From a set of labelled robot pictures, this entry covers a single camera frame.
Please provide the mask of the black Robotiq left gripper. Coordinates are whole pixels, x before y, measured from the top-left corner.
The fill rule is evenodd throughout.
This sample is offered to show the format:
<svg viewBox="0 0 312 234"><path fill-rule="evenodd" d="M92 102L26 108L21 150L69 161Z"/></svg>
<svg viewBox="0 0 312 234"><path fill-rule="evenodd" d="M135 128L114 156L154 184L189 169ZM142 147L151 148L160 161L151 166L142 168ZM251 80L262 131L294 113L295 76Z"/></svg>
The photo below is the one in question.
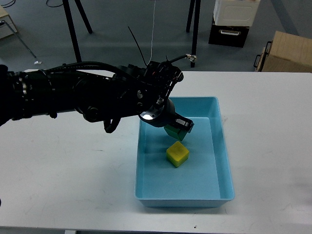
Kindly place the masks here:
<svg viewBox="0 0 312 234"><path fill-rule="evenodd" d="M167 99L159 109L152 106L148 111L142 112L139 118L154 127L164 127L174 122L176 128L187 133L190 133L194 126L191 119L176 113L174 103L170 99Z"/></svg>

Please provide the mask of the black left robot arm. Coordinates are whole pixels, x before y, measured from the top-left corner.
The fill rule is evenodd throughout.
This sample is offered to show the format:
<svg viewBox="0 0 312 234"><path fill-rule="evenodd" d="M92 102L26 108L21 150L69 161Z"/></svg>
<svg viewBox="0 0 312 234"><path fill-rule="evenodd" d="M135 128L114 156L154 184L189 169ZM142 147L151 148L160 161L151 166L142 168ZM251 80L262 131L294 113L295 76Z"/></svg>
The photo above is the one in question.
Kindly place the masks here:
<svg viewBox="0 0 312 234"><path fill-rule="evenodd" d="M144 68L77 62L33 72L10 72L1 65L0 122L78 111L88 122L103 122L107 133L130 116L189 133L193 122L179 115L169 98L182 80L172 60L150 61Z"/></svg>

